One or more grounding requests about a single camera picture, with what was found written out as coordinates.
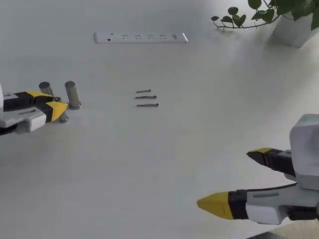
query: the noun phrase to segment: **metal pin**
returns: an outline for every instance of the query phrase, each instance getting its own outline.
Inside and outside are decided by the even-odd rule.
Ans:
[[[135,99],[156,99],[157,96],[137,96]]]
[[[148,89],[146,91],[136,91],[136,93],[145,93],[145,92],[151,92],[152,90],[151,89]]]
[[[144,104],[144,105],[136,105],[137,107],[158,107],[159,104]]]
[[[54,96],[52,88],[51,88],[49,82],[46,82],[46,81],[41,82],[39,84],[39,87],[40,87],[40,90],[41,90],[42,93]]]
[[[66,93],[69,98],[69,108],[71,110],[78,110],[82,107],[82,103],[79,101],[78,92],[73,81],[68,81],[65,83]]]
[[[49,82],[46,82],[46,81],[41,82],[39,84],[39,87],[40,87],[40,90],[41,90],[42,93],[54,96],[52,88],[51,88]],[[62,102],[60,97],[54,97],[53,101]],[[59,121],[61,123],[67,123],[69,121],[69,117],[66,115],[65,112],[63,112],[63,114],[60,115]]]

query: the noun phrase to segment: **plant stem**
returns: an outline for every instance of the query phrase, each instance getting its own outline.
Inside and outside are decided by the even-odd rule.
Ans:
[[[286,18],[286,19],[288,19],[288,20],[293,20],[293,19],[291,19],[291,18],[289,18],[289,17],[286,17],[285,15],[282,15],[284,18]]]
[[[271,22],[266,22],[266,23],[263,23],[263,24],[259,24],[259,25],[254,25],[254,26],[246,26],[246,27],[234,27],[234,28],[232,28],[232,27],[230,27],[230,26],[217,26],[215,23],[215,26],[217,26],[217,28],[232,28],[232,29],[239,29],[239,28],[242,28],[242,29],[246,29],[246,28],[252,28],[252,27],[258,27],[258,26],[263,26],[263,25],[267,25],[267,24],[271,24],[271,23],[273,23],[274,21],[276,21],[278,18],[280,17],[280,15],[279,16],[277,16],[277,17],[275,17]]]
[[[266,1],[265,1],[265,0],[263,0],[263,1],[264,1],[264,3],[266,4],[266,6],[269,7],[269,5],[266,3]]]

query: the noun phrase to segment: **electrical outlet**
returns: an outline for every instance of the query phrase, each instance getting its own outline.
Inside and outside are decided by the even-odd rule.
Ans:
[[[95,32],[96,43],[187,43],[184,33],[106,33]]]

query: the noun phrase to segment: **white table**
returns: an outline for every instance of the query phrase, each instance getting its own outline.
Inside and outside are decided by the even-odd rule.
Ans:
[[[210,17],[232,2],[1,2],[4,91],[48,81],[67,100],[73,80],[83,103],[66,124],[0,138],[1,238],[243,239],[275,228],[217,218],[196,200],[290,183],[245,153],[289,148],[294,123],[319,111],[319,45],[268,43],[273,26],[215,30]],[[97,45],[95,31],[190,42]],[[133,99],[147,88],[159,108],[135,107],[153,102]]]

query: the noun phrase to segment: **green leaf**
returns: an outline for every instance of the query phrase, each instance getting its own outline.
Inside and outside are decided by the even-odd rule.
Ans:
[[[265,14],[261,16],[261,19],[264,20],[266,23],[270,23],[273,20],[274,14],[275,10],[269,9],[268,11],[266,11]]]
[[[239,17],[238,15],[233,15],[233,21],[236,26],[241,27],[246,20],[246,15]]]
[[[235,6],[232,6],[232,7],[230,7],[230,8],[228,9],[229,15],[236,15],[237,12],[238,12],[238,8],[235,7]]]
[[[316,8],[316,3],[314,0],[304,0],[300,4],[296,6],[294,10],[292,10],[292,15],[294,17],[294,21],[297,21],[299,18],[303,16],[308,16],[313,13]]]
[[[218,19],[219,19],[218,16],[213,16],[213,17],[211,18],[212,21],[217,21]]]
[[[261,6],[261,0],[248,0],[250,8],[257,10]]]
[[[311,23],[311,30],[314,30],[317,27],[319,27],[319,6],[317,6],[315,11],[314,11],[313,21]]]
[[[224,16],[223,19],[221,19],[222,22],[229,22],[233,23],[233,20],[229,16]]]
[[[282,15],[292,11],[297,4],[298,0],[275,0],[277,6],[277,15]]]
[[[265,14],[266,12],[265,11],[258,11],[258,12],[256,12],[256,14],[255,15],[253,15],[253,17],[251,18],[252,20],[259,20],[259,19],[261,19],[261,16],[263,15],[263,14]]]

